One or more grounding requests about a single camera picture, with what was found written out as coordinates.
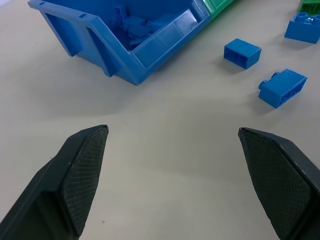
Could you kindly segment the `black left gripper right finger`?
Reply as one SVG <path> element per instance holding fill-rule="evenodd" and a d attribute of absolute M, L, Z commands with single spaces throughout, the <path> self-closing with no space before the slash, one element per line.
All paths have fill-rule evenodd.
<path fill-rule="evenodd" d="M 290 140 L 238 131 L 256 195 L 281 240 L 320 238 L 320 170 Z"/>

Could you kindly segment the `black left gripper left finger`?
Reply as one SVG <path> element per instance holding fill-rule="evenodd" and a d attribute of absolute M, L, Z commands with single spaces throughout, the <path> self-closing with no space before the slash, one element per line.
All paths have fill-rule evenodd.
<path fill-rule="evenodd" d="M 0 223 L 2 240 L 77 240 L 98 188 L 109 128 L 83 129 L 31 179 Z"/>

